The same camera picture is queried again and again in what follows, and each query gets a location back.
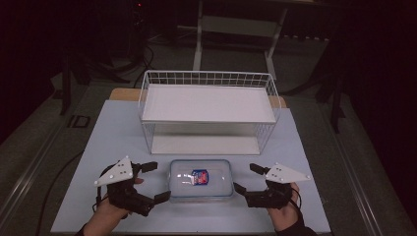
dark background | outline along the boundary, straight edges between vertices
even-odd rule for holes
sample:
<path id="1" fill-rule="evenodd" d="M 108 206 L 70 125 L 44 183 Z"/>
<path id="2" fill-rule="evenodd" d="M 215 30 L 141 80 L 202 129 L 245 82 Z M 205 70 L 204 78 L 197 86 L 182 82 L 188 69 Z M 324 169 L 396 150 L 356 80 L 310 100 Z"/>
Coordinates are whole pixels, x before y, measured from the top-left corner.
<path id="1" fill-rule="evenodd" d="M 147 21 L 157 30 L 174 35 L 177 24 L 195 24 L 197 1 L 151 2 Z M 326 14 L 341 20 L 338 28 L 299 21 L 309 14 L 316 19 L 314 15 L 323 10 L 294 9 L 283 33 L 301 35 L 300 39 L 309 34 L 331 37 L 315 74 L 331 70 L 346 73 L 343 91 L 350 96 L 393 187 L 417 226 L 417 9 L 412 1 L 363 3 L 360 10 L 348 11 L 343 19 L 339 10 L 326 8 Z M 108 54 L 103 49 L 103 24 L 92 1 L 3 1 L 0 11 L 2 143 L 54 92 L 49 79 L 61 71 L 63 46 L 76 46 L 97 60 Z"/>

wire rack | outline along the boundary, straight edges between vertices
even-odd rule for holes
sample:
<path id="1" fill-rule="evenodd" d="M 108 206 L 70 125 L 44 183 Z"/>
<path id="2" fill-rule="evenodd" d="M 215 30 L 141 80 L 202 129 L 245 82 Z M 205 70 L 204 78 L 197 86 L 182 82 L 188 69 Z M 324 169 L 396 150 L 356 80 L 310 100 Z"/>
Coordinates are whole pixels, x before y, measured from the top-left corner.
<path id="1" fill-rule="evenodd" d="M 264 88 L 269 98 L 270 108 L 272 109 L 275 123 L 273 125 L 255 125 L 255 135 L 258 140 L 260 152 L 262 152 L 266 146 L 269 136 L 279 119 L 281 103 L 271 74 L 215 71 L 146 71 L 144 73 L 139 102 L 139 115 L 141 121 L 147 101 L 147 91 L 151 84 Z M 142 127 L 148 148 L 151 150 L 155 124 L 143 122 Z"/>

white tabletop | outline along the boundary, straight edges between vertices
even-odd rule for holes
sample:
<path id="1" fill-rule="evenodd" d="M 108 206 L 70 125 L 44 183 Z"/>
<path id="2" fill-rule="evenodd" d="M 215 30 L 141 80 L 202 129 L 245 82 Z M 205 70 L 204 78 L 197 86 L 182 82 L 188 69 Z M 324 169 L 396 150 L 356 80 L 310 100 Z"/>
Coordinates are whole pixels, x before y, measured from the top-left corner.
<path id="1" fill-rule="evenodd" d="M 282 109 L 277 125 L 261 155 L 150 155 L 135 101 L 107 100 L 101 110 L 86 151 L 74 174 L 51 232 L 74 233 L 92 216 L 96 188 L 93 182 L 108 165 L 126 155 L 134 163 L 157 161 L 158 169 L 141 174 L 140 193 L 153 197 L 168 190 L 169 164 L 174 159 L 227 159 L 233 181 L 248 191 L 266 188 L 263 176 L 250 163 L 273 166 L 276 162 L 312 176 L 297 183 L 306 225 L 316 232 L 330 232 L 319 193 L 289 109 Z M 113 231 L 135 234 L 265 234 L 273 227 L 264 208 L 248 208 L 244 197 L 234 194 L 225 202 L 172 203 L 156 206 L 148 217 L 132 214 Z"/>

floor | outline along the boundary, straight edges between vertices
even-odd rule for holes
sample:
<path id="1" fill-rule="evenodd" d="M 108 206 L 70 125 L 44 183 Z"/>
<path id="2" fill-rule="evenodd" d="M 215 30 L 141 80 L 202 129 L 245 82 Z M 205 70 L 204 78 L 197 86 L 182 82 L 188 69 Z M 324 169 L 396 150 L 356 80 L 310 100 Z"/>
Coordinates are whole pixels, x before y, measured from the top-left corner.
<path id="1" fill-rule="evenodd" d="M 146 58 L 152 58 L 151 66 L 156 70 L 192 70 L 194 39 L 192 31 L 180 36 L 177 44 L 156 36 L 149 41 Z M 281 39 L 273 55 L 278 91 L 306 82 L 326 44 Z M 128 84 L 113 83 L 94 72 L 89 86 L 73 81 L 72 105 L 66 115 L 59 115 L 61 100 L 51 97 L 3 143 L 0 154 L 7 161 L 0 165 L 0 202 L 4 203 L 0 235 L 32 235 L 38 225 L 39 235 L 54 235 L 49 230 L 104 100 L 114 88 L 131 88 L 143 69 L 142 65 L 120 74 L 130 81 Z M 261 50 L 208 46 L 203 51 L 202 70 L 266 72 L 267 66 Z M 60 79 L 61 74 L 51 79 L 58 89 Z M 284 98 L 317 181 L 332 235 L 417 235 L 348 95 L 342 97 L 345 118 L 339 119 L 340 133 L 336 134 L 329 124 L 330 104 L 314 99 L 317 89 L 309 88 Z M 77 127 L 72 116 L 89 117 L 89 124 Z"/>

plastic container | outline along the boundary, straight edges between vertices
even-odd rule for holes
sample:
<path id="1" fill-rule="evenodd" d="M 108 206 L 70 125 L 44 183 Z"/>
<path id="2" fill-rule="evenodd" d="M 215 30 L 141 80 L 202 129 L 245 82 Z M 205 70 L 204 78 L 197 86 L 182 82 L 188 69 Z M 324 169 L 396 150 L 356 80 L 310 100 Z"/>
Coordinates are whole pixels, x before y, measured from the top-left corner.
<path id="1" fill-rule="evenodd" d="M 173 160 L 168 183 L 173 202 L 227 200 L 233 195 L 230 163 L 224 159 Z"/>

